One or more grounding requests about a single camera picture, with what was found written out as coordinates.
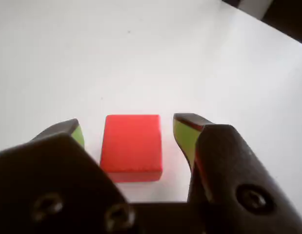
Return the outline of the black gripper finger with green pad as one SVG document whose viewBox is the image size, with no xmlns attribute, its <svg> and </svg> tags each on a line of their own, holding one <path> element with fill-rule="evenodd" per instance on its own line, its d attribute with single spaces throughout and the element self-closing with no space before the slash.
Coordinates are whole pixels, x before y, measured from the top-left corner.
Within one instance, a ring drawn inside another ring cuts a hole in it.
<svg viewBox="0 0 302 234">
<path fill-rule="evenodd" d="M 302 234 L 302 218 L 239 132 L 194 113 L 173 116 L 191 170 L 188 201 L 208 234 Z"/>
<path fill-rule="evenodd" d="M 0 151 L 0 234 L 139 234 L 133 208 L 66 133 Z"/>
</svg>

